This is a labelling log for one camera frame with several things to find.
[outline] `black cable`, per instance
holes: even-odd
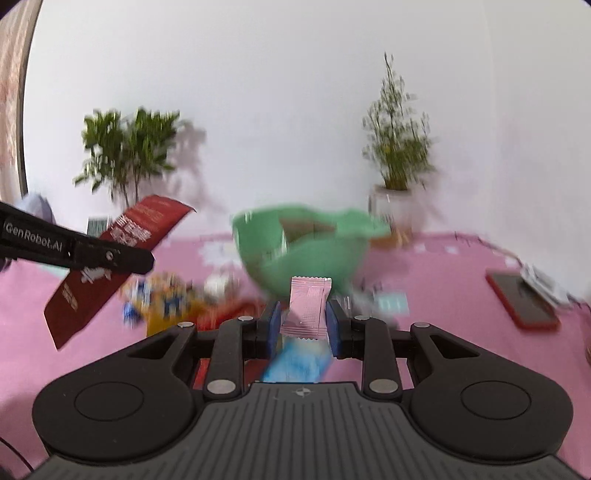
[[[21,462],[24,463],[31,472],[34,470],[33,467],[31,466],[31,464],[29,462],[27,462],[27,459],[21,455],[21,452],[19,452],[16,448],[14,448],[12,445],[10,445],[10,443],[8,443],[2,437],[0,437],[0,443],[3,443],[4,445],[6,445],[11,450],[12,453],[14,453],[17,457],[19,457],[21,459]]]

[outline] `small plant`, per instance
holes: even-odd
[[[127,196],[127,161],[122,155],[124,132],[121,114],[116,110],[106,113],[95,111],[84,117],[86,128],[82,132],[84,148],[90,158],[84,161],[82,173],[74,179],[74,185],[92,181],[92,193],[103,185],[111,188],[111,199],[121,194]]]
[[[139,202],[138,187],[142,180],[161,177],[174,171],[168,163],[168,149],[174,146],[177,135],[178,112],[161,114],[140,108],[135,119],[128,124],[124,154],[131,160],[134,199]]]
[[[101,185],[108,185],[112,200],[121,195],[129,207],[132,193],[134,202],[138,202],[143,180],[175,170],[167,157],[174,145],[178,118],[178,112],[152,113],[144,108],[138,109],[132,120],[122,119],[116,110],[96,110],[94,115],[86,116],[82,140],[90,158],[74,184],[92,181],[93,193]]]
[[[428,117],[418,121],[410,102],[415,95],[405,91],[404,80],[392,70],[394,58],[384,54],[386,78],[379,99],[369,107],[363,128],[369,132],[369,145],[363,157],[373,161],[388,190],[405,191],[414,183],[423,186],[423,175],[434,170],[429,163]]]

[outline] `blue snack packet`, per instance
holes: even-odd
[[[332,363],[326,340],[283,337],[283,350],[271,362],[261,381],[318,383]]]

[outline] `red packaging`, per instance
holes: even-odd
[[[193,209],[157,195],[128,208],[100,239],[153,250]],[[129,277],[95,268],[71,271],[45,307],[45,320],[57,349],[81,331]]]

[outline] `blue gripper pad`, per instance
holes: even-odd
[[[339,321],[337,320],[335,311],[329,301],[326,302],[325,317],[330,350],[332,351],[333,356],[337,357],[340,353]]]
[[[269,352],[269,358],[275,356],[277,347],[277,340],[279,340],[279,329],[281,328],[281,304],[275,303],[275,309],[271,313],[271,320],[269,321],[269,332],[267,339],[267,351]]]

